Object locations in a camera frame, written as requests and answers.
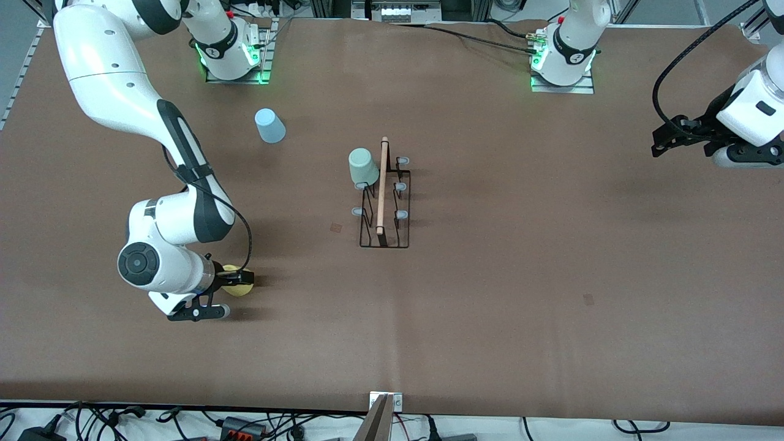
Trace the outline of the pale green plastic cup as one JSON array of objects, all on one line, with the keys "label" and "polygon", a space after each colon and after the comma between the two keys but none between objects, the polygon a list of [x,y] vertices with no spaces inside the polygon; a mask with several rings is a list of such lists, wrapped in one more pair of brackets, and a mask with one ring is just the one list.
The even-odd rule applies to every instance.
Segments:
[{"label": "pale green plastic cup", "polygon": [[373,186],[380,179],[380,168],[366,148],[355,148],[349,156],[349,171],[355,186]]}]

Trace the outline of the orange and black connector box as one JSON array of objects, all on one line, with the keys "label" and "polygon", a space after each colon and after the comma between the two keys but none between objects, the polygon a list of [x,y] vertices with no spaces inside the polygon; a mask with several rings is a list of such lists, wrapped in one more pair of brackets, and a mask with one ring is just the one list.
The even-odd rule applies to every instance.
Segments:
[{"label": "orange and black connector box", "polygon": [[219,441],[262,441],[267,433],[263,424],[231,416],[218,419],[217,425],[221,428]]}]

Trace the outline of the aluminium frame extrusion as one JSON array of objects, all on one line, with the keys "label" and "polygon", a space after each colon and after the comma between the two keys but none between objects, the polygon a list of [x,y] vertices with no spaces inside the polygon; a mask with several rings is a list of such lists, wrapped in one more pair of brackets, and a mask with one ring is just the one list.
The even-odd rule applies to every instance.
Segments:
[{"label": "aluminium frame extrusion", "polygon": [[53,18],[67,0],[21,0],[39,19],[39,27],[50,28]]},{"label": "aluminium frame extrusion", "polygon": [[741,22],[740,28],[746,39],[757,43],[761,39],[761,31],[770,23],[771,20],[765,7],[759,6],[747,19]]}]

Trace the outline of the white power strip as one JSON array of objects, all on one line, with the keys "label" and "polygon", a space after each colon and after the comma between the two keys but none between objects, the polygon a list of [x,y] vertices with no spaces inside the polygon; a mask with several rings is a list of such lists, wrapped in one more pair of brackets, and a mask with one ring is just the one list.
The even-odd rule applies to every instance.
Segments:
[{"label": "white power strip", "polygon": [[428,11],[428,3],[416,2],[371,2],[371,17],[375,21],[390,23],[413,23],[419,16]]}]

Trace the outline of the yellow plastic cup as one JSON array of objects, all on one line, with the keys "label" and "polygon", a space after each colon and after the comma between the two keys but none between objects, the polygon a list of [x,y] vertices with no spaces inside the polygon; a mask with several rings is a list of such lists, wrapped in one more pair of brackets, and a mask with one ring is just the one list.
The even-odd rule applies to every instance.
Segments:
[{"label": "yellow plastic cup", "polygon": [[[236,271],[238,267],[235,265],[223,265],[224,271]],[[222,290],[229,293],[231,296],[235,296],[235,298],[240,298],[251,292],[254,287],[254,282],[249,284],[240,284],[240,285],[225,285],[222,287]]]}]

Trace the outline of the perforated metal strip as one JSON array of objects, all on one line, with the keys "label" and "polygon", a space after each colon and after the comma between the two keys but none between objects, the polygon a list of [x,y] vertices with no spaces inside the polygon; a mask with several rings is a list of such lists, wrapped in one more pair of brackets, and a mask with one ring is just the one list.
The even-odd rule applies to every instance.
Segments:
[{"label": "perforated metal strip", "polygon": [[17,97],[21,90],[23,80],[25,80],[27,72],[30,68],[32,58],[36,53],[37,47],[39,47],[41,36],[44,30],[47,28],[49,27],[47,25],[44,25],[42,21],[37,22],[36,34],[34,35],[31,44],[29,45],[29,48],[27,50],[27,53],[25,54],[25,58],[23,59],[23,63],[21,65],[20,71],[18,72],[17,80],[15,81],[14,86],[12,87],[11,93],[9,95],[8,103],[6,104],[6,108],[2,113],[2,118],[0,118],[0,133],[3,131],[3,129],[5,129],[6,123],[12,111],[12,107],[17,101]]}]

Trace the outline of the black wire cup holder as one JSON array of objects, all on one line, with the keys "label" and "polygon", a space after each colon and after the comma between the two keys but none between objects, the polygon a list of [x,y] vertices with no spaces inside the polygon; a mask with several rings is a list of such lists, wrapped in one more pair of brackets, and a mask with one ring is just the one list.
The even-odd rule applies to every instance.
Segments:
[{"label": "black wire cup holder", "polygon": [[412,171],[405,167],[410,159],[392,154],[388,137],[381,138],[380,158],[373,159],[380,168],[380,179],[373,186],[353,184],[361,193],[361,203],[351,209],[359,220],[358,245],[365,249],[408,249]]}]

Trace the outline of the light blue plastic cup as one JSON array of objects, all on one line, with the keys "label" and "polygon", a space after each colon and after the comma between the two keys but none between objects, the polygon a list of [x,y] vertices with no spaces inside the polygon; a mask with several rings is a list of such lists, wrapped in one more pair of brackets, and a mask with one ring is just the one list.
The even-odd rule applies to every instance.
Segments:
[{"label": "light blue plastic cup", "polygon": [[254,115],[258,134],[265,143],[278,143],[286,135],[286,128],[280,117],[270,108],[259,109]]}]

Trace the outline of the silver metal mount bracket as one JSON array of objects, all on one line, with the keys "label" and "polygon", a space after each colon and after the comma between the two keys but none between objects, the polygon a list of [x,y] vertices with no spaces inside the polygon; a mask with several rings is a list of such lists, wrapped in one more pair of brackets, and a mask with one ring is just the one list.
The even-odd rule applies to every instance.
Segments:
[{"label": "silver metal mount bracket", "polygon": [[381,396],[390,396],[390,402],[392,408],[394,409],[395,413],[402,413],[403,408],[403,394],[402,393],[390,393],[389,391],[370,391],[369,393],[369,409],[375,404],[376,399],[380,398]]}]

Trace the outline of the black power adapter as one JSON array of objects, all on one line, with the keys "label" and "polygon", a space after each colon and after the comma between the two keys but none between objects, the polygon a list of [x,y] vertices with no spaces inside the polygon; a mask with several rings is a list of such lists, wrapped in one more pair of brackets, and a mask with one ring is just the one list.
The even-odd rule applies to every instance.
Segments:
[{"label": "black power adapter", "polygon": [[17,441],[67,441],[64,436],[59,435],[53,430],[43,427],[31,427],[23,430]]}]

